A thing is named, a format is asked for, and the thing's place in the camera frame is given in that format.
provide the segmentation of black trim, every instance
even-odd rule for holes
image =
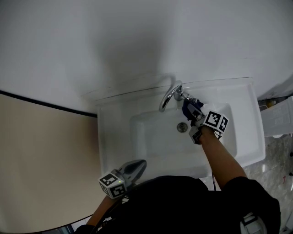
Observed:
[[[92,113],[88,113],[88,112],[81,112],[81,111],[73,110],[73,109],[70,109],[70,108],[66,108],[66,107],[46,103],[46,102],[43,102],[43,101],[37,101],[37,100],[31,99],[31,98],[28,98],[28,97],[19,96],[19,95],[8,93],[8,92],[1,91],[1,90],[0,90],[0,94],[3,94],[5,96],[9,96],[9,97],[13,97],[13,98],[16,98],[16,99],[19,99],[19,100],[23,100],[23,101],[28,101],[28,102],[31,102],[31,103],[34,103],[34,104],[51,107],[51,108],[54,108],[54,109],[57,109],[57,110],[62,110],[62,111],[71,112],[71,113],[75,113],[75,114],[79,114],[79,115],[85,115],[85,116],[94,117],[94,118],[98,117],[97,114],[92,114]]]

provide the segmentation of tiled floor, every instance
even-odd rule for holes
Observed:
[[[281,138],[266,138],[266,158],[258,163],[244,167],[249,179],[257,180],[264,189],[278,199],[281,208],[281,228],[293,210],[293,138],[290,135]],[[202,179],[213,190],[211,177]]]

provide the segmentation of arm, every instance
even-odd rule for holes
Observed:
[[[104,200],[101,202],[99,207],[96,209],[95,213],[88,220],[87,225],[96,226],[102,216],[106,213],[106,211],[116,202],[116,199],[111,199],[106,196]]]
[[[231,179],[246,177],[242,167],[216,138],[211,128],[203,126],[201,133],[199,141],[221,189]]]

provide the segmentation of sink basin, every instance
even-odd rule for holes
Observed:
[[[252,79],[194,82],[183,88],[204,103],[204,114],[214,110],[229,118],[220,141],[242,166],[264,159],[263,129]],[[202,147],[193,144],[188,134],[191,127],[181,111],[183,101],[172,98],[165,112],[158,111],[167,89],[144,90],[97,103],[103,172],[126,161],[145,159],[147,168],[140,181],[162,175],[201,178],[211,174]],[[184,133],[177,130],[182,122],[188,126]]]

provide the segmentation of chrome faucet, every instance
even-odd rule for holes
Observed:
[[[197,103],[198,99],[194,98],[192,95],[183,92],[182,91],[182,81],[177,80],[175,83],[170,87],[170,89],[167,91],[165,96],[163,97],[159,111],[164,112],[166,105],[170,101],[171,97],[174,95],[175,100],[180,101],[180,100],[188,100],[193,103]]]

